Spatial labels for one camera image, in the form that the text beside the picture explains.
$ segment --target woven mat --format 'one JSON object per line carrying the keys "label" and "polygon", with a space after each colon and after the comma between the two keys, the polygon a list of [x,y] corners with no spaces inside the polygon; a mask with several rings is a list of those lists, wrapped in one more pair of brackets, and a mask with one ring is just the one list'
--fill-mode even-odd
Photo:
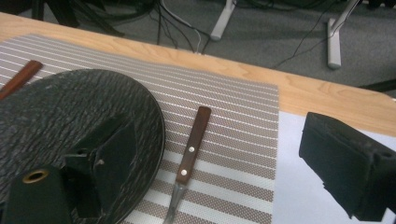
{"label": "woven mat", "polygon": [[176,223],[271,223],[278,132],[277,87],[158,63],[146,63],[25,35],[0,44],[0,87],[29,60],[32,79],[81,68],[112,70],[142,83],[162,109],[163,162],[144,200],[123,223],[162,223],[196,110],[212,108],[189,190]]}

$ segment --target knife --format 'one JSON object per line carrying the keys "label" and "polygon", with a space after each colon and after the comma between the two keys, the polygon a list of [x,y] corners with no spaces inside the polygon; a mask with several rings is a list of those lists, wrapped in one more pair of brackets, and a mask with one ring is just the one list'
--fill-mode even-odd
{"label": "knife", "polygon": [[198,108],[195,121],[192,125],[189,141],[184,150],[183,159],[178,167],[176,181],[172,192],[171,202],[166,213],[163,224],[171,224],[175,220],[175,212],[178,202],[187,189],[187,184],[191,178],[192,168],[198,155],[198,149],[204,137],[205,129],[210,118],[211,109],[205,106]]}

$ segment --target wooden table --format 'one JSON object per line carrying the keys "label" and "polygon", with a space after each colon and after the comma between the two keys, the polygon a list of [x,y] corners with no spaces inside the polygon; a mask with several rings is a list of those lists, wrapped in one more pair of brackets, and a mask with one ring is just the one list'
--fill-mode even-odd
{"label": "wooden table", "polygon": [[317,112],[358,129],[396,136],[396,104],[382,93],[0,13],[0,41],[27,34],[44,35],[148,62],[275,84],[279,87],[281,111],[297,115]]}

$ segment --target black textured disc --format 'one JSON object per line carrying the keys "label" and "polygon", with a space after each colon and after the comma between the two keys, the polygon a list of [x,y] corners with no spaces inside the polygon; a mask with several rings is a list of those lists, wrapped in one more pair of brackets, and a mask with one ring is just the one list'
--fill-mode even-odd
{"label": "black textured disc", "polygon": [[67,149],[121,113],[134,122],[138,162],[111,212],[100,219],[75,221],[123,220],[142,200],[157,174],[165,129],[161,109],[151,93],[134,79],[106,70],[46,77],[0,101],[0,201],[7,198],[14,176],[43,164],[62,167]]}

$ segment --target gray carpet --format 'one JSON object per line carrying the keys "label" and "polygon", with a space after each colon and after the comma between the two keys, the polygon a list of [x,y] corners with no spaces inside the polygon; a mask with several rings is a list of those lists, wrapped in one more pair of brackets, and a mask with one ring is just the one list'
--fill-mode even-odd
{"label": "gray carpet", "polygon": [[[225,4],[225,0],[164,0],[164,2],[168,9],[184,21],[209,34]],[[327,66],[326,24],[329,18],[336,18],[347,5],[347,2],[335,4],[332,2],[333,0],[329,0],[311,9],[280,11],[244,8],[242,6],[247,4],[240,1],[241,7],[235,8],[223,38],[218,42],[210,42],[205,54],[349,86],[368,85],[396,78],[396,9],[394,8],[379,7],[369,10],[365,4],[357,6],[341,29],[342,67],[332,70]],[[57,22],[48,8],[45,11],[45,21]],[[31,12],[26,11],[21,15],[30,17]],[[118,31],[125,33],[125,38],[155,44],[158,18],[159,14],[153,10],[139,20],[112,24]],[[196,32],[170,17],[167,18],[181,29],[196,49],[199,42]],[[306,37],[297,52],[299,54],[306,51],[306,53],[287,60],[319,18],[317,27]],[[79,28],[103,32],[84,18],[79,17],[79,20],[81,21]],[[183,35],[169,22],[167,24],[168,26],[163,22],[160,44],[174,48],[177,42],[179,49],[191,50]],[[170,35],[175,39],[174,42],[164,33],[167,27]],[[199,52],[202,52],[206,40],[207,37],[201,35]],[[396,97],[396,91],[388,91],[386,94]]]}

